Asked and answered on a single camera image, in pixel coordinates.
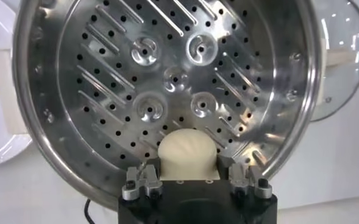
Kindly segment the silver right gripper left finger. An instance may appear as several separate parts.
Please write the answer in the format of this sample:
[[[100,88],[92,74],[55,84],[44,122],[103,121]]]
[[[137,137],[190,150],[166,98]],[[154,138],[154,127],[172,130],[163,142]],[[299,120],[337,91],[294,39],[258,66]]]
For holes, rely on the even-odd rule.
[[[122,187],[124,200],[137,200],[141,190],[151,200],[158,200],[162,195],[163,182],[160,180],[160,158],[148,159],[140,167],[129,167],[126,172],[126,183]]]

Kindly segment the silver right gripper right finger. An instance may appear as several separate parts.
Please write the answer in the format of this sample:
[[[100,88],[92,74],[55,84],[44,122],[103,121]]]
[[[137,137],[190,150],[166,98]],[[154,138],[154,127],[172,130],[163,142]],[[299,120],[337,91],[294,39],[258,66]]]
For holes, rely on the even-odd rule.
[[[233,194],[247,195],[250,191],[260,199],[272,197],[272,186],[257,165],[243,165],[232,158],[218,155],[216,168],[221,180],[228,180]]]

